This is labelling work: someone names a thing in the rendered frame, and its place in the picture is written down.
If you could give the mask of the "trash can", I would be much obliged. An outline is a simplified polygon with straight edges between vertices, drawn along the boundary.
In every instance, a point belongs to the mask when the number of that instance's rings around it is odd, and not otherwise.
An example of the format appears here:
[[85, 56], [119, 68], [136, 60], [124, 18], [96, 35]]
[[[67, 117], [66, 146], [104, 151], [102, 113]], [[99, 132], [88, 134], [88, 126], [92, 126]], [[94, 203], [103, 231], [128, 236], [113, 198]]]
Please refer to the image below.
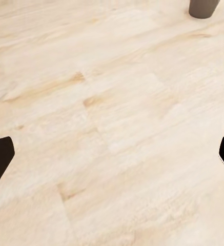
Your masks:
[[210, 18], [220, 0], [190, 0], [189, 14], [198, 19]]

